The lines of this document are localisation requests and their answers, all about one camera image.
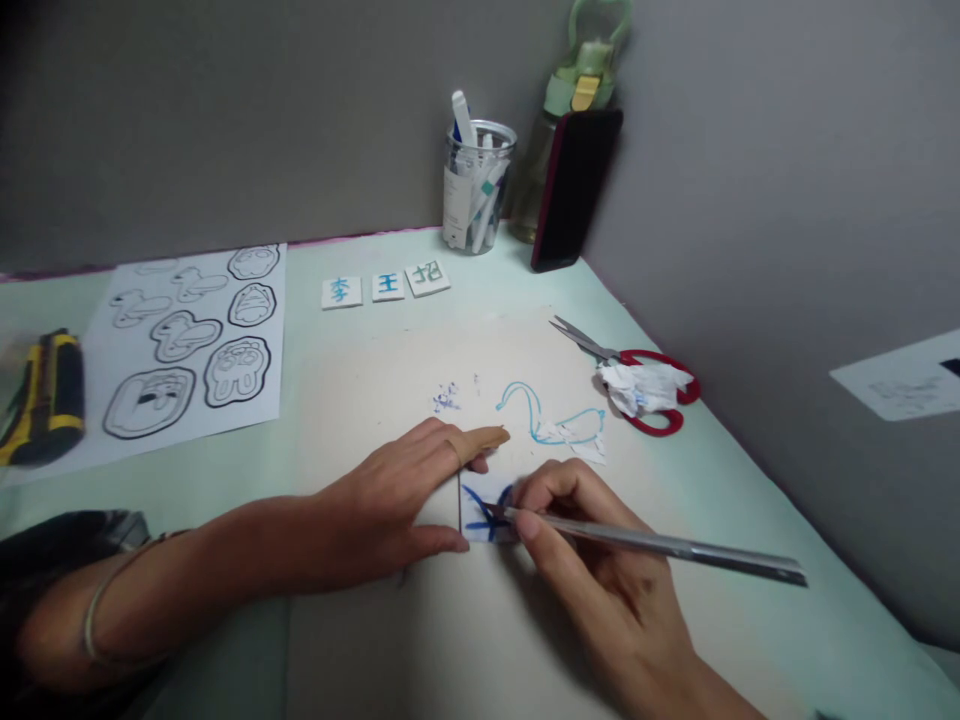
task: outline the silver bangle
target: silver bangle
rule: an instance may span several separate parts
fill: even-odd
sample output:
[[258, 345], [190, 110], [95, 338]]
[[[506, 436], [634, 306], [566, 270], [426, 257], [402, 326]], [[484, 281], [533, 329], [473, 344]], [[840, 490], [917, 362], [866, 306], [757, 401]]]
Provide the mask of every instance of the silver bangle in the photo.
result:
[[97, 645], [93, 640], [93, 618], [97, 612], [97, 606], [100, 604], [100, 598], [103, 596], [104, 591], [107, 589], [110, 583], [113, 582], [114, 578], [128, 568], [134, 560], [139, 558], [150, 548], [162, 542], [164, 539], [165, 538], [161, 536], [156, 540], [151, 540], [146, 545], [129, 553], [124, 561], [111, 570], [110, 573], [101, 581], [97, 591], [93, 594], [93, 599], [90, 600], [90, 605], [87, 607], [87, 614], [83, 618], [83, 649], [86, 652], [87, 657], [90, 658], [95, 665], [100, 665], [101, 667], [112, 668], [115, 670], [134, 672], [136, 670], [143, 670], [151, 665], [155, 665], [169, 655], [169, 653], [164, 653], [162, 655], [149, 658], [148, 660], [123, 660], [121, 658], [110, 657], [109, 655], [101, 652], [97, 649]]

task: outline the light green desk surface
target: light green desk surface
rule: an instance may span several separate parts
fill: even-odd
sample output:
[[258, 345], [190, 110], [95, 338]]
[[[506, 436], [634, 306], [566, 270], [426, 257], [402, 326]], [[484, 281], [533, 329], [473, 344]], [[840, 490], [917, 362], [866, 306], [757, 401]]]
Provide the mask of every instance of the light green desk surface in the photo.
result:
[[[370, 302], [372, 275], [435, 257], [452, 279], [451, 290], [413, 299], [408, 288], [402, 302]], [[144, 511], [156, 533], [290, 492], [298, 383], [308, 381], [299, 368], [323, 348], [343, 348], [349, 358], [351, 343], [398, 326], [416, 330], [549, 305], [612, 347], [654, 347], [583, 261], [535, 275], [529, 257], [530, 248], [503, 229], [496, 247], [480, 257], [451, 253], [436, 230], [293, 247], [279, 420], [7, 488], [0, 492], [0, 534], [67, 510], [121, 507]], [[363, 307], [321, 312], [321, 282], [336, 275], [363, 276]], [[108, 277], [3, 285], [0, 307], [17, 326], [38, 334], [58, 326], [82, 330]], [[683, 361], [696, 370], [696, 358]], [[706, 393], [709, 398], [709, 387]], [[776, 601], [782, 595], [773, 583], [755, 582], [743, 600], [764, 650], [803, 701], [845, 718], [960, 717], [960, 693], [704, 403], [684, 413], [687, 424], [679, 435], [649, 447], [659, 472], [675, 478], [674, 500], [690, 526], [713, 542], [792, 555], [810, 574], [811, 590], [798, 591], [802, 600], [789, 612]], [[185, 655], [150, 717], [283, 717], [287, 616], [288, 603], [275, 600], [227, 620]]]

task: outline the yellow utility knife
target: yellow utility knife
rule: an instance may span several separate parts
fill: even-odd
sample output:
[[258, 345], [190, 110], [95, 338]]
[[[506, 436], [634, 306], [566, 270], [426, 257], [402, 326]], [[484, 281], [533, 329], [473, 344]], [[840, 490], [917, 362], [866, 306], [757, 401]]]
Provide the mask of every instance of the yellow utility knife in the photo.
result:
[[30, 348], [23, 382], [7, 409], [0, 466], [45, 465], [83, 438], [83, 355], [65, 329]]

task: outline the smartphone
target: smartphone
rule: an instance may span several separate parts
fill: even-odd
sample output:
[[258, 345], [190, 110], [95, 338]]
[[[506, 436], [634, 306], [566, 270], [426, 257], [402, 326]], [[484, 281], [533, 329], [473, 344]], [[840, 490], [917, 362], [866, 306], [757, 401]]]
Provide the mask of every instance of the smartphone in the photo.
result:
[[569, 113], [557, 123], [530, 261], [534, 272], [580, 257], [622, 125], [622, 110]]

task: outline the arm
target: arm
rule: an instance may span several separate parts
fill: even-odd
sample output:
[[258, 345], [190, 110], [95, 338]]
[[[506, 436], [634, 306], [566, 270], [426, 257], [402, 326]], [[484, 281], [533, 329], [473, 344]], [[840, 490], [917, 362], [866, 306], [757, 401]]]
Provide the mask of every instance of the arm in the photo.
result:
[[515, 495], [517, 532], [566, 606], [600, 674], [633, 718], [762, 715], [693, 648], [667, 560], [581, 542], [536, 513], [653, 532], [582, 460], [550, 461]]
[[[94, 614], [100, 654], [125, 663], [163, 656], [244, 603], [335, 590], [384, 577], [441, 552], [465, 552], [453, 528], [413, 527], [427, 498], [500, 428], [462, 433], [432, 418], [375, 451], [316, 495], [244, 505], [145, 549], [106, 586]], [[474, 468], [485, 472], [482, 457]], [[31, 675], [61, 692], [111, 685], [134, 666], [94, 662], [84, 617], [101, 583], [127, 556], [89, 565], [55, 583], [18, 638]]]

